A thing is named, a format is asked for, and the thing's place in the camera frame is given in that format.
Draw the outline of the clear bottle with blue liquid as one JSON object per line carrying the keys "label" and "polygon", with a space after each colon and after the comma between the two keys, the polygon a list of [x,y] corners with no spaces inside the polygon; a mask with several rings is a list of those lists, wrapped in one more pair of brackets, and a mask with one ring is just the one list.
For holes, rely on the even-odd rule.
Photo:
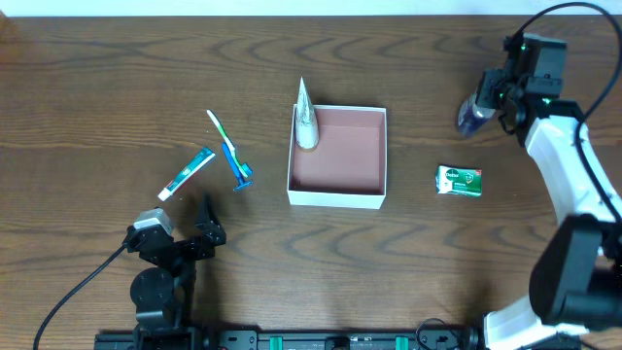
{"label": "clear bottle with blue liquid", "polygon": [[476,104],[476,94],[473,93],[463,102],[459,110],[457,117],[459,133],[465,138],[472,137],[495,113],[495,109],[478,106]]}

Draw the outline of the green white toothpaste tube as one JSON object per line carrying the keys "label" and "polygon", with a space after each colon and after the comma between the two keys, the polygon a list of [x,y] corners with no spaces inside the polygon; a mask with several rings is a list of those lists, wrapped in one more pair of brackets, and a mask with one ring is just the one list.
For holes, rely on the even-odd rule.
{"label": "green white toothpaste tube", "polygon": [[166,201],[177,192],[198,170],[204,167],[214,157],[215,153],[209,148],[202,148],[194,158],[170,181],[157,195],[160,201]]}

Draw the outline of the green soap bar package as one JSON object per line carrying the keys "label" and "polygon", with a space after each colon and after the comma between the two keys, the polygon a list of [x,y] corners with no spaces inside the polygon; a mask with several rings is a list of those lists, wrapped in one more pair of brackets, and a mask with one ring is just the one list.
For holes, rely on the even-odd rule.
{"label": "green soap bar package", "polygon": [[439,165],[435,188],[439,194],[479,197],[482,194],[482,170]]}

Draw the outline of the white patterned cream tube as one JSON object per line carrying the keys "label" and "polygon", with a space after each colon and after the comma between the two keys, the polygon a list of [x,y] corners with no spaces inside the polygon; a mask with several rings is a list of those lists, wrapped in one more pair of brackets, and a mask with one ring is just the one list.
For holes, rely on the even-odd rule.
{"label": "white patterned cream tube", "polygon": [[319,126],[304,79],[300,78],[294,117],[295,141],[302,150],[313,150],[319,143]]}

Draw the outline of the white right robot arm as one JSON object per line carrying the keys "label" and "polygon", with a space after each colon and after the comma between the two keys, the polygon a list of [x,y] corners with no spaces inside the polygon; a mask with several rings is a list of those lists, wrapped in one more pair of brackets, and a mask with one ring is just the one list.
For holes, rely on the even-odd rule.
{"label": "white right robot arm", "polygon": [[484,72],[477,105],[501,112],[503,130],[536,163],[558,228],[536,263],[529,291],[487,314],[487,349],[535,348],[621,325],[621,198],[596,157],[586,115],[563,100],[567,45],[534,34],[505,38],[507,60]]}

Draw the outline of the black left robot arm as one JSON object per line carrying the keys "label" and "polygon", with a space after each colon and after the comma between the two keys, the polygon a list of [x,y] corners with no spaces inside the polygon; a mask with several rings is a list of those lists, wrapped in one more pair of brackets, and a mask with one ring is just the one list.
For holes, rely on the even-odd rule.
{"label": "black left robot arm", "polygon": [[182,327],[190,319],[195,263],[213,258],[215,248],[226,243],[208,195],[199,206],[195,227],[197,236],[175,240],[171,219],[163,209],[155,208],[141,213],[127,228],[123,247],[153,265],[139,273],[130,287],[141,329]]}

